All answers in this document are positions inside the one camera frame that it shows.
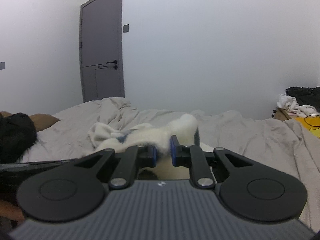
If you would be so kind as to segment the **person's hand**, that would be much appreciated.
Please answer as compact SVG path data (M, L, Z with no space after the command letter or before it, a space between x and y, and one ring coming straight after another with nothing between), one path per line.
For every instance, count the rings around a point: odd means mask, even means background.
M22 213L22 210L17 207L12 205L9 202L6 202L4 200L0 201L0 214L1 217L5 217L9 220L14 220L19 223L25 221L25 217Z

